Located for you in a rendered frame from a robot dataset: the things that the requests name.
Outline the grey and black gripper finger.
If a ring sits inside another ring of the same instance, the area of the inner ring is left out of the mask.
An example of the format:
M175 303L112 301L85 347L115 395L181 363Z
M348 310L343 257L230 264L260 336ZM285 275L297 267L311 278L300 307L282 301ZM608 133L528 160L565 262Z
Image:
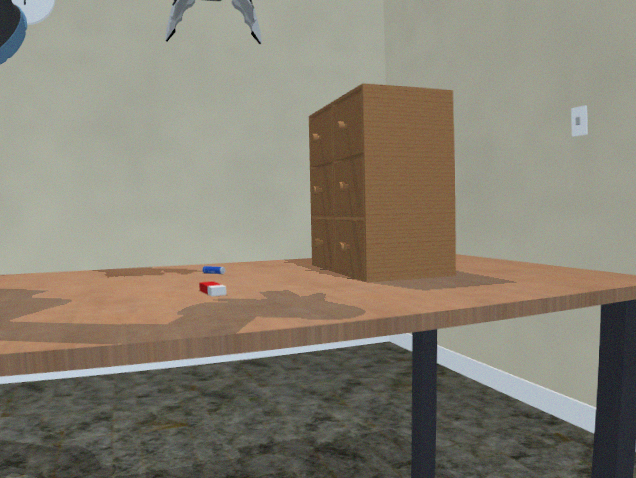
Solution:
M183 13L185 12L185 10L192 7L194 3L195 0L174 0L166 28L165 41L168 41L173 36L173 34L176 32L175 29L177 24L182 21Z
M251 1L251 2L250 2ZM243 16L245 23L251 29L251 35L256 41L261 44L261 32L258 24L256 12L254 6L252 6L252 0L232 0L232 5L235 9L239 10Z

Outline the brown wooden drawer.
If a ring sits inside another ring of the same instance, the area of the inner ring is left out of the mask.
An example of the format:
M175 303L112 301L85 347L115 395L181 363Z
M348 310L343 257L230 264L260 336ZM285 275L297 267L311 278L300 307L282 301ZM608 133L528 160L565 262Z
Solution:
M331 109L310 120L310 144L311 164L333 158Z
M364 214L363 156L334 163L335 214Z
M334 214L333 164L311 170L312 214Z
M335 269L334 218L312 219L313 263Z
M336 220L336 270L365 278L364 219Z
M362 92L333 107L333 133L334 157L363 149Z

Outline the brown wooden chest of drawers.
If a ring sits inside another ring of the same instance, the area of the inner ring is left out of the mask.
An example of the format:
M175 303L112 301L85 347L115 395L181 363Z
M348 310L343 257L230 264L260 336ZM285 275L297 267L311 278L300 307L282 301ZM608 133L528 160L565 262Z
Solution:
M333 107L360 91L363 149L334 157ZM330 108L333 158L311 164L310 120ZM309 152L312 265L364 282L456 276L453 90L362 83L309 116ZM362 155L364 214L335 214L334 163ZM312 214L311 170L329 164L334 214ZM335 269L313 263L312 219L332 218ZM347 219L364 219L365 278L336 270Z

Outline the blue aa battery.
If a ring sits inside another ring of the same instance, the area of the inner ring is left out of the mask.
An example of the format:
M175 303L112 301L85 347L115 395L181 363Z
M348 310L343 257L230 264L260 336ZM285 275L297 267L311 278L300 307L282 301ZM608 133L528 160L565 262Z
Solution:
M225 273L225 268L224 267L215 267L215 266L204 266L203 267L203 272L204 273L214 273L214 274L224 274Z

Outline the red and white eraser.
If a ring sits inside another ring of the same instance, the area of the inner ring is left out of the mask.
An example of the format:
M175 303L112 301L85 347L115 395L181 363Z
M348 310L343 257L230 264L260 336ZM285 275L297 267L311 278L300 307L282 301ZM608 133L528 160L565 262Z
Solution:
M219 296L226 295L226 286L218 284L216 282L201 282L200 291L210 295Z

